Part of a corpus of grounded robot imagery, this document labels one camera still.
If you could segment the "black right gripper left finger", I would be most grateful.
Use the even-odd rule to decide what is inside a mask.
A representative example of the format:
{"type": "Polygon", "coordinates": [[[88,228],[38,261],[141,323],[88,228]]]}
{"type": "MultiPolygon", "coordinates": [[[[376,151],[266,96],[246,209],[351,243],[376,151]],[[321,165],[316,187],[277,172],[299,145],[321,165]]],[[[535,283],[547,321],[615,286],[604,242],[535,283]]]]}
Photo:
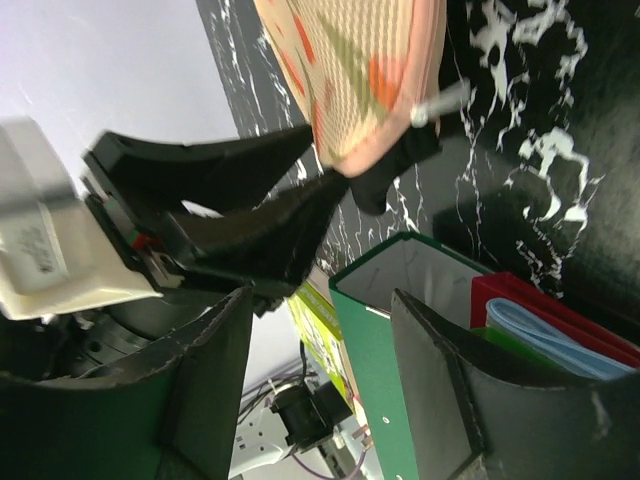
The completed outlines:
{"type": "Polygon", "coordinates": [[[225,479],[253,321],[238,289],[142,350],[55,377],[57,336],[1,323],[5,479],[225,479]]]}

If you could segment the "pink floral mesh laundry bag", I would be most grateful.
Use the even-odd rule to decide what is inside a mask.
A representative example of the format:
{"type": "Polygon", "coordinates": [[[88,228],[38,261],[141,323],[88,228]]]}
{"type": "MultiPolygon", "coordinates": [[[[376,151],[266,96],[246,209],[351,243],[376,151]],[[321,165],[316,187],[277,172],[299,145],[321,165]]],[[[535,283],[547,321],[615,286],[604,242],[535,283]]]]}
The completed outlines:
{"type": "Polygon", "coordinates": [[[443,0],[264,0],[255,8],[320,162],[369,170],[438,98],[443,0]]]}

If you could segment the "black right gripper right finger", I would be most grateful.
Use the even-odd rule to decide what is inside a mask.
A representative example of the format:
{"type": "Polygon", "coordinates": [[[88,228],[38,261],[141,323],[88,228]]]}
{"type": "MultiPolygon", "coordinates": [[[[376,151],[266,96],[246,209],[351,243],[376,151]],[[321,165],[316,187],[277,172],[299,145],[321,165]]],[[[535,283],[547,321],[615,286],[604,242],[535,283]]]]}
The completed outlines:
{"type": "Polygon", "coordinates": [[[444,319],[407,292],[391,324],[422,479],[635,479],[639,376],[591,380],[444,319]]]}

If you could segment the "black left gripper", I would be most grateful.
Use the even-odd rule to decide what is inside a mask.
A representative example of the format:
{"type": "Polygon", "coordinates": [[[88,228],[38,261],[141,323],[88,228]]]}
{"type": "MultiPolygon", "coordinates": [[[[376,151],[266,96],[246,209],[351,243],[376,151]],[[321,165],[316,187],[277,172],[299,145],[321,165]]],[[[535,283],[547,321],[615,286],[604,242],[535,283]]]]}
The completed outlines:
{"type": "Polygon", "coordinates": [[[240,286],[288,297],[312,269],[347,180],[328,172],[226,217],[169,216],[169,254],[110,194],[212,210],[258,205],[310,148],[311,127],[214,143],[156,143],[105,132],[85,154],[86,204],[124,265],[160,295],[79,314],[79,358],[117,360],[198,319],[240,286]]]}

